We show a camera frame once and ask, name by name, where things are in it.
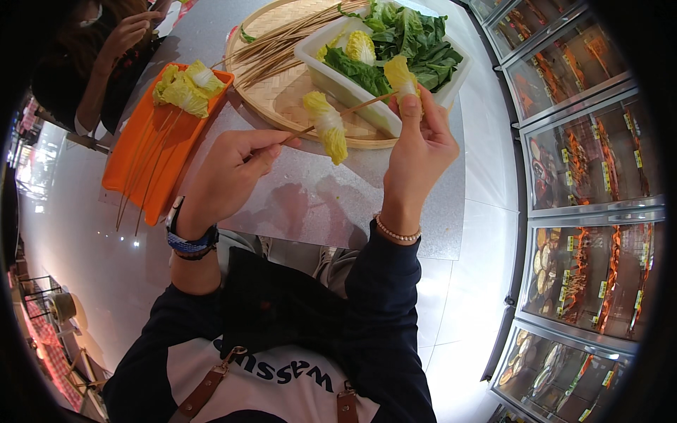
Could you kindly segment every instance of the silver table surface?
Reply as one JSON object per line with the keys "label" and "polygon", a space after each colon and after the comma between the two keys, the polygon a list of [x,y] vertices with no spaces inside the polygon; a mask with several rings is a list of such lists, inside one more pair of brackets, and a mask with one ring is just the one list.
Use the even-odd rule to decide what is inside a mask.
{"label": "silver table surface", "polygon": [[[121,121],[129,118],[142,93],[166,63],[190,64],[200,59],[210,66],[219,61],[230,30],[266,3],[269,0],[197,2],[148,64]],[[227,98],[219,115],[210,118],[198,140],[201,144],[179,188],[180,194],[187,191],[218,134],[271,127],[245,106],[233,89],[229,89]],[[458,98],[454,104],[449,115],[450,128],[464,152]],[[290,241],[359,249],[366,243],[369,222],[383,201],[383,175],[390,151],[350,149],[348,159],[334,166],[320,144],[304,139],[299,149],[283,149],[272,172],[261,178],[249,201],[219,226]],[[465,159],[461,153],[425,203],[420,257],[458,260],[464,198]]]}

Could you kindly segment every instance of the wristwatch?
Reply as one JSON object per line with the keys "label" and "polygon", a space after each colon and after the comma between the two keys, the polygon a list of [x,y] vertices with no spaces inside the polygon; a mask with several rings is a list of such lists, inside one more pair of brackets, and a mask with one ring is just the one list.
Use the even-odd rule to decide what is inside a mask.
{"label": "wristwatch", "polygon": [[171,210],[165,219],[165,227],[167,229],[167,242],[174,250],[177,256],[185,260],[200,260],[206,256],[208,252],[216,250],[216,244],[219,241],[219,230],[216,224],[209,227],[207,232],[196,241],[184,240],[176,234],[176,221],[183,204],[184,196],[176,197]]}

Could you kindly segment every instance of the pink bracelet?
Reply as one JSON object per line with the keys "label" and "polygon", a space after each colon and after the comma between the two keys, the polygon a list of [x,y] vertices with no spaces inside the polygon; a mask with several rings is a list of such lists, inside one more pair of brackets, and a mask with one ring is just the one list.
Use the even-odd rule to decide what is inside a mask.
{"label": "pink bracelet", "polygon": [[390,229],[386,228],[383,223],[380,221],[380,213],[374,214],[374,219],[376,219],[376,224],[378,225],[379,228],[381,228],[382,231],[386,233],[386,235],[391,236],[397,240],[400,241],[414,241],[417,240],[421,234],[423,233],[421,231],[421,226],[418,227],[418,231],[414,235],[410,236],[403,236],[403,235],[397,235],[396,233],[393,233]]}

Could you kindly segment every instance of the gray pants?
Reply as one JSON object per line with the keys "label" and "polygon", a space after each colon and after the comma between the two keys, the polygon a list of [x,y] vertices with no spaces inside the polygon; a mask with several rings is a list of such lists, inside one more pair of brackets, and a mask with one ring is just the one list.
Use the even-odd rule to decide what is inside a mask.
{"label": "gray pants", "polygon": [[[217,244],[217,255],[219,257],[219,268],[221,269],[221,278],[228,273],[228,260],[230,257],[230,247],[243,248],[256,254],[261,254],[254,248],[257,245],[256,237],[247,233],[239,234],[226,229],[219,229],[219,243]],[[342,298],[345,294],[345,278],[357,258],[359,251],[344,250],[339,248],[334,254],[334,258],[325,265],[318,274],[318,281],[329,288]]]}

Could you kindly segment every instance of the sneaker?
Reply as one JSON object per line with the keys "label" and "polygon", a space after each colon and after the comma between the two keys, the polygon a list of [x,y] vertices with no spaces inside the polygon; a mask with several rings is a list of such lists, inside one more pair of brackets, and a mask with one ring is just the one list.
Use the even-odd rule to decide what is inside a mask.
{"label": "sneaker", "polygon": [[320,247],[320,259],[318,261],[318,266],[315,268],[315,271],[313,272],[313,277],[315,279],[317,279],[318,275],[324,269],[324,267],[327,266],[329,263],[331,263],[335,253],[336,247],[325,247],[325,246]]}
{"label": "sneaker", "polygon": [[270,249],[273,248],[273,238],[269,236],[256,236],[261,243],[261,254],[263,258],[268,260],[270,257]]}

